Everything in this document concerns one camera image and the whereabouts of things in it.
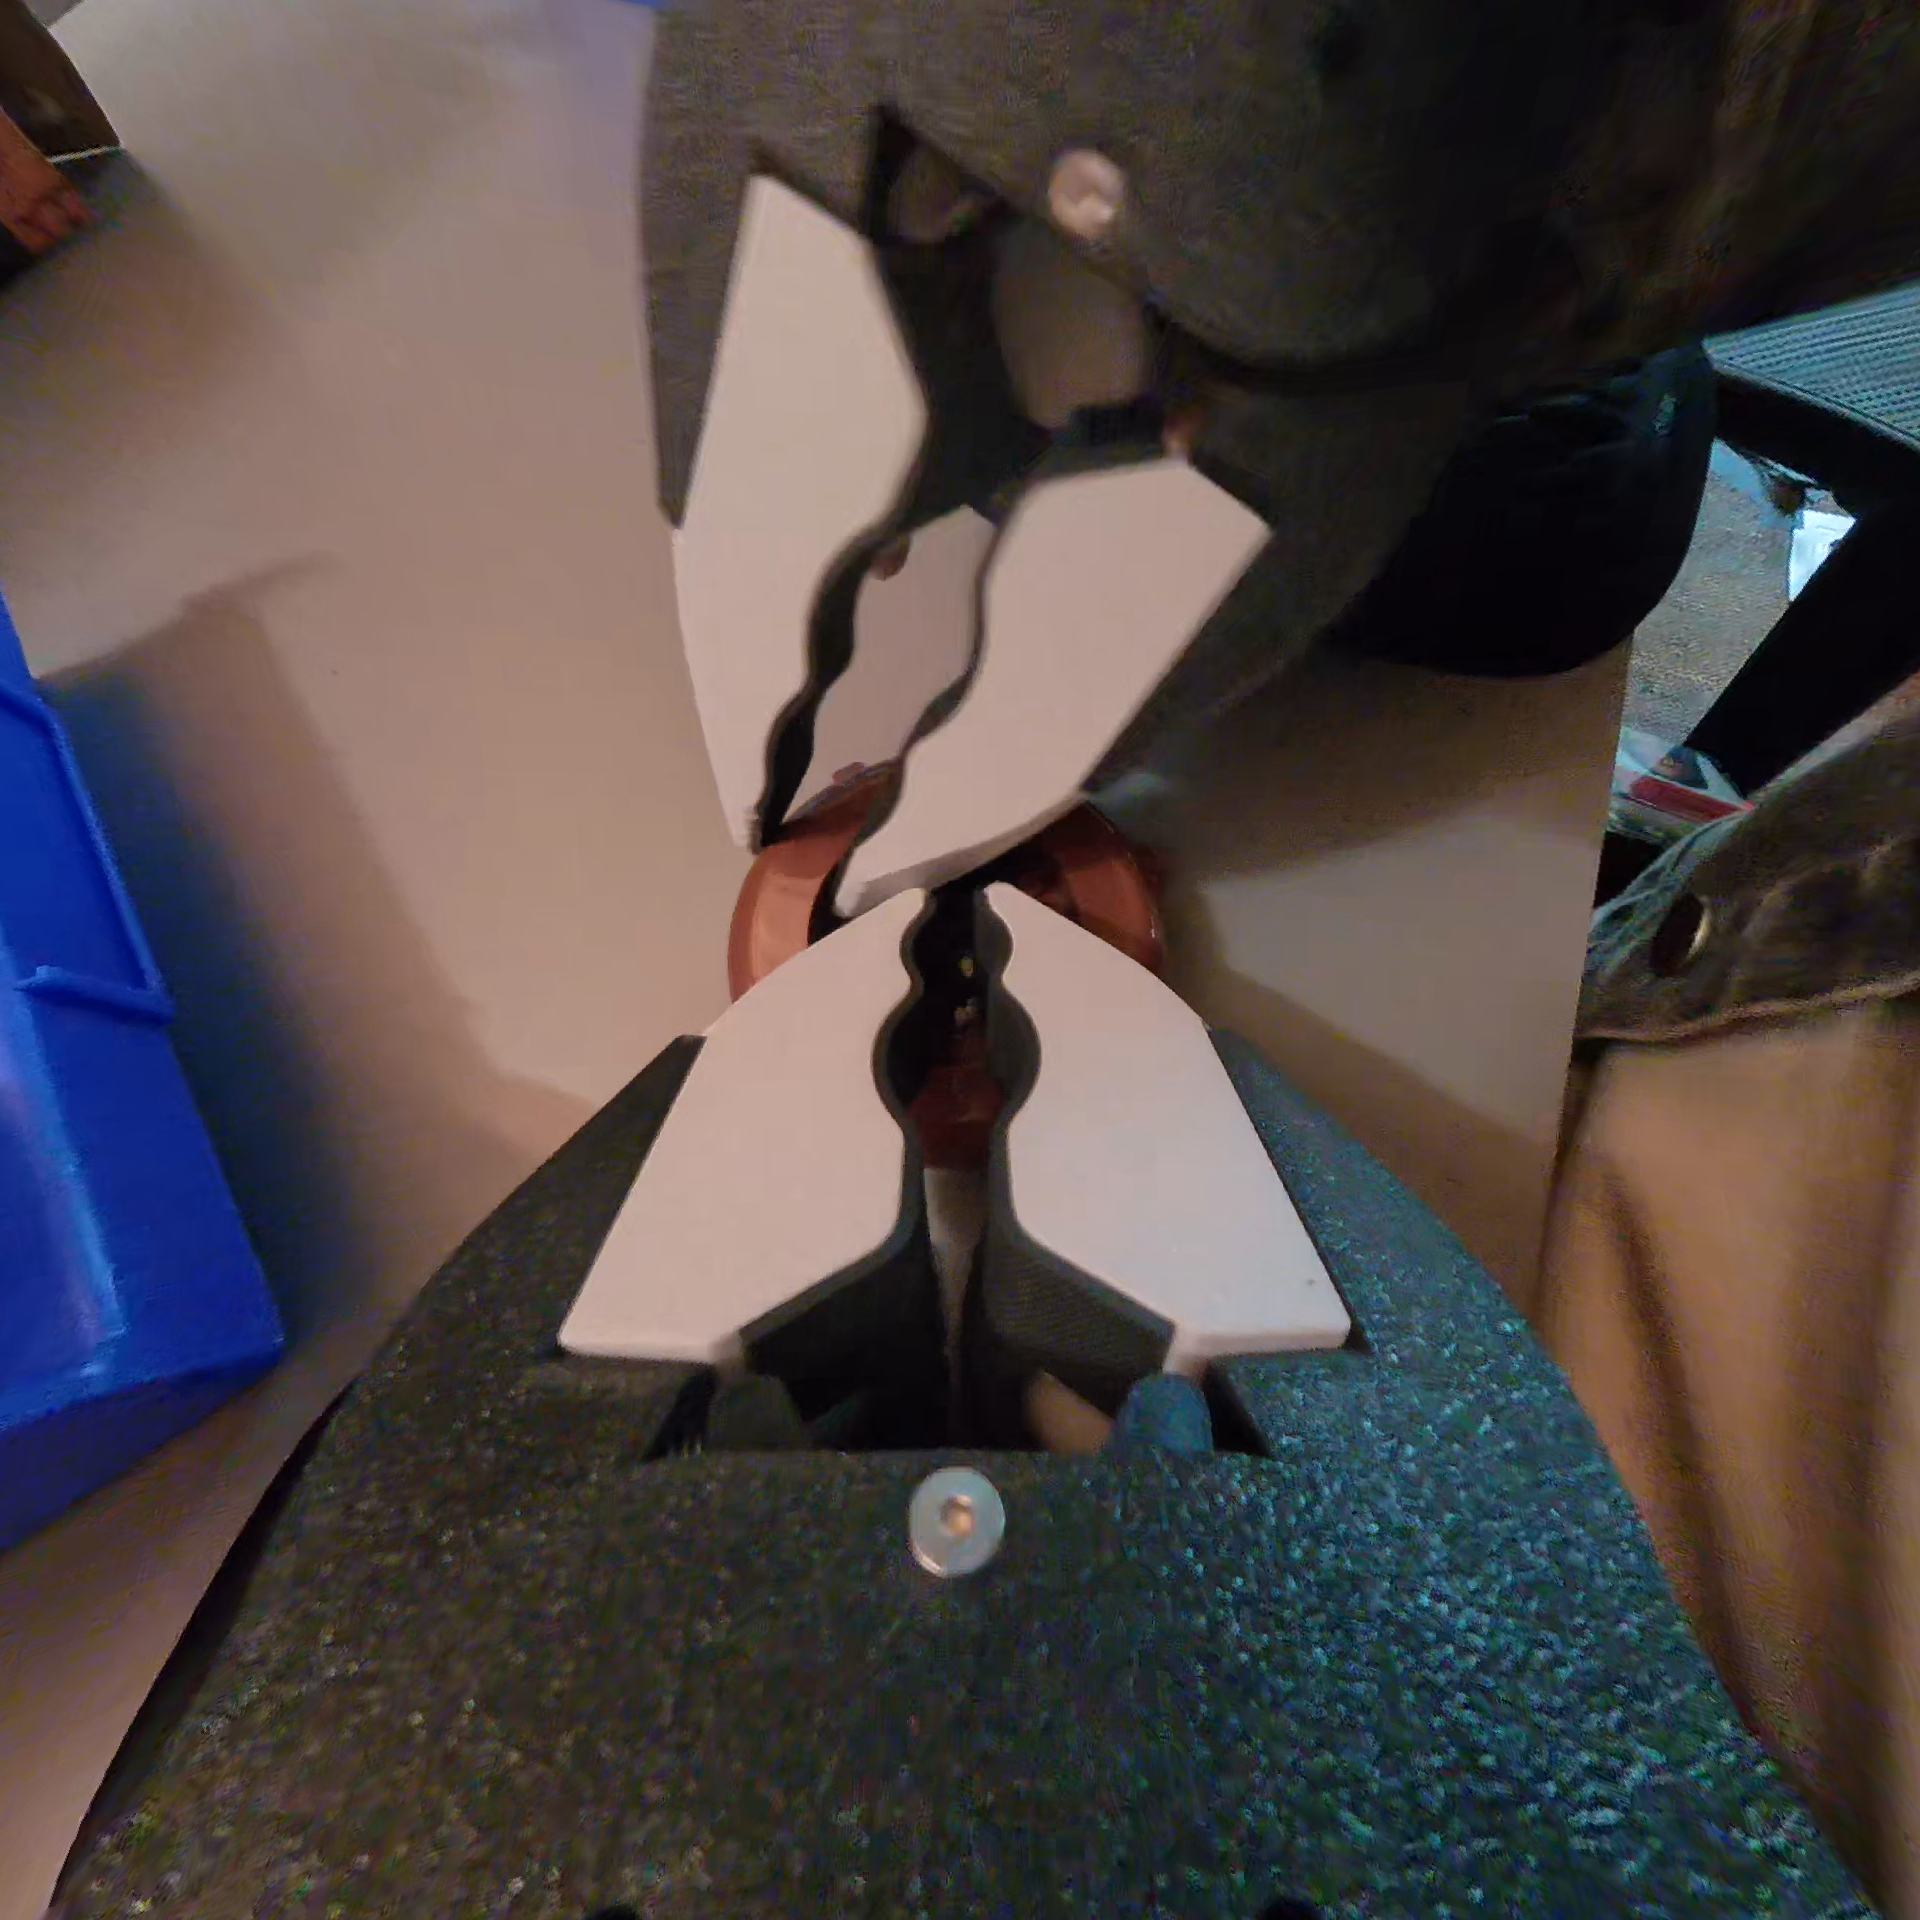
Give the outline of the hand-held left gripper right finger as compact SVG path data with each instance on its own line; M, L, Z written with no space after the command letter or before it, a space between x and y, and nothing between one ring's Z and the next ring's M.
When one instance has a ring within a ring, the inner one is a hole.
M1333 1353L1353 1317L1205 1023L1019 888L981 893L985 1329L1017 1370L1195 1380Z

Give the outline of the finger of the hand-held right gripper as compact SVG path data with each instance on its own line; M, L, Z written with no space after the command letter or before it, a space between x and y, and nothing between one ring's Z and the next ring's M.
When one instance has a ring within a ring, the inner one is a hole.
M942 888L1068 816L1266 533L1175 459L1024 492L977 584L968 665L841 866L835 913Z
M681 646L729 837L900 752L961 672L961 520L879 581L920 475L927 393L865 238L750 179L681 518Z

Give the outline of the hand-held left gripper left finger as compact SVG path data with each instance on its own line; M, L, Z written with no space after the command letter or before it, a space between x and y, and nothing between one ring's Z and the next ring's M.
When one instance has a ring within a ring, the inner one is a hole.
M563 1317L568 1355L729 1367L771 1313L884 1251L905 1139L879 1039L909 999L924 913L927 892L905 888L706 1030Z

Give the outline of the round brown orange lego build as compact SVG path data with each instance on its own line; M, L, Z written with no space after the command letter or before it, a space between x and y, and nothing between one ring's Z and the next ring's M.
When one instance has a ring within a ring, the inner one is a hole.
M729 927L729 998L841 927L832 888L846 853L888 788L891 765L842 768L799 808L779 840L756 853ZM1165 967L1160 875L1149 855L1092 805L1079 805L985 869L1063 919L1092 932L1154 975ZM929 1168L977 1170L1001 1107L985 1039L972 903L947 907L920 941L939 1039L918 1044L909 1112Z

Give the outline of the blue bin with lego pieces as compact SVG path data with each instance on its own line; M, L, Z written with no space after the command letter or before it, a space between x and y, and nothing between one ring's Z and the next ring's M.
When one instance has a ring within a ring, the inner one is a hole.
M174 1053L174 999L2 617L2 1549L285 1345Z

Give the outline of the red white packet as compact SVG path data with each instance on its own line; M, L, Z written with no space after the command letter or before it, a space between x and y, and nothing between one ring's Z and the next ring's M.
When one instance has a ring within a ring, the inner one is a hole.
M1613 769L1613 825L1644 837L1678 836L1743 816L1750 800L1715 768L1681 743L1644 729L1622 729Z

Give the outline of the person's beige shirt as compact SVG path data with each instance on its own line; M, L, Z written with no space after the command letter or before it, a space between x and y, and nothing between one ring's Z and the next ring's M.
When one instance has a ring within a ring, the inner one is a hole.
M1593 1047L1533 1322L1740 1717L1916 1916L1916 1003Z

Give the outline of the grey mesh office chair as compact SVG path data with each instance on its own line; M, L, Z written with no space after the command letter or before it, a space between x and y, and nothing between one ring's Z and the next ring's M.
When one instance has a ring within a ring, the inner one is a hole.
M1753 798L1916 676L1917 289L1723 334L1708 356L1734 453L1849 520L1685 738Z

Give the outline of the dark brown printed box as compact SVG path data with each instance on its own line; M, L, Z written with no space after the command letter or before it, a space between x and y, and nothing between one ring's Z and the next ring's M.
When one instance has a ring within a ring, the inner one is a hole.
M90 222L89 171L122 139L32 5L2 4L2 285Z

